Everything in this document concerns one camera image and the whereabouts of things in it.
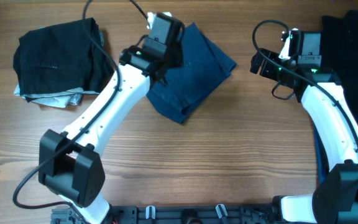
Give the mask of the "blue denim shorts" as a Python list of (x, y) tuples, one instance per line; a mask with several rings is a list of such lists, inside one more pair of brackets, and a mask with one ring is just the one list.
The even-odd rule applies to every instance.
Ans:
[(181, 43), (183, 66), (169, 69), (167, 84), (156, 83), (147, 94), (157, 112), (179, 124), (185, 123), (237, 65), (194, 23), (186, 27)]

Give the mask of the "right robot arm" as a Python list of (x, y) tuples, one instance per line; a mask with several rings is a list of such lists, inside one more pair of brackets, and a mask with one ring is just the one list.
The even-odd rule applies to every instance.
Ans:
[(250, 71), (291, 89), (316, 131), (323, 179), (312, 194), (275, 198), (277, 222), (358, 223), (358, 123), (337, 72), (323, 65), (320, 32), (282, 33), (280, 52), (257, 47)]

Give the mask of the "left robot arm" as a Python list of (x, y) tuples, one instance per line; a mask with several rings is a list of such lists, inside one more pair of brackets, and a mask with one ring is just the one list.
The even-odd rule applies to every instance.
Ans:
[(124, 49), (104, 90), (61, 133), (48, 130), (40, 140), (39, 182), (69, 204), (67, 217), (52, 223), (112, 223), (111, 205), (101, 189), (103, 151), (128, 112), (171, 68), (183, 65), (182, 21), (169, 12), (149, 14), (143, 45)]

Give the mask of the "black polo shirt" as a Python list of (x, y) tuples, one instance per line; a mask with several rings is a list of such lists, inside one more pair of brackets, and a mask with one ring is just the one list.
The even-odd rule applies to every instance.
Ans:
[(346, 103), (358, 124), (358, 11), (348, 11), (343, 18), (323, 16), (322, 24), (322, 66), (339, 76)]

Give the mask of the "black folded garment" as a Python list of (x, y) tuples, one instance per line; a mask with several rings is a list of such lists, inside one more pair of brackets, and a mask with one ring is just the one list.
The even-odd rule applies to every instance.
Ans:
[(29, 31), (19, 38), (13, 56), (20, 95), (100, 93), (113, 73), (103, 45), (93, 18)]

